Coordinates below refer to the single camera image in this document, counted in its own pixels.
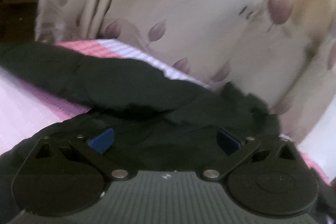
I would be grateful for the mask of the black padded jacket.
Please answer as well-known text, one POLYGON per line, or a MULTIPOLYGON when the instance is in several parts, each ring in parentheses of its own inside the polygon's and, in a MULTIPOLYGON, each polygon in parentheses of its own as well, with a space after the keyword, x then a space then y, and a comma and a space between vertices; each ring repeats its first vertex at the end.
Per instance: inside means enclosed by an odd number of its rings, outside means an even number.
POLYGON ((1 45, 1 67, 88 112, 1 156, 1 223, 327 223, 335 193, 277 117, 143 61, 1 45))

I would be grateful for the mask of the beige tulip print curtain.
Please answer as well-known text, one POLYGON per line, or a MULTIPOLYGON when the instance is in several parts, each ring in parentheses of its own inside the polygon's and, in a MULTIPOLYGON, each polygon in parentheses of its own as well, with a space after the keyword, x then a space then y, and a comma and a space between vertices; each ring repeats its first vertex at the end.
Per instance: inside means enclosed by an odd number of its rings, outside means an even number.
POLYGON ((264 100, 299 143, 335 96, 335 0, 39 0, 35 37, 117 39, 264 100))

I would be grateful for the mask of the pink checked bed sheet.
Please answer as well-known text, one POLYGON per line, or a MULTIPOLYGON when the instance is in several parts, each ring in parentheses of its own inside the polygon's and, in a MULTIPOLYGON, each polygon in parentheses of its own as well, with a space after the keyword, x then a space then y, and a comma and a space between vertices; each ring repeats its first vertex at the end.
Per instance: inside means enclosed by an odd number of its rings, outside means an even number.
POLYGON ((227 83, 220 94, 205 84, 116 40, 1 45, 1 67, 47 105, 60 122, 6 155, 15 168, 41 136, 93 137, 110 127, 104 155, 125 168, 201 168, 224 153, 217 133, 278 135, 264 102, 227 83))

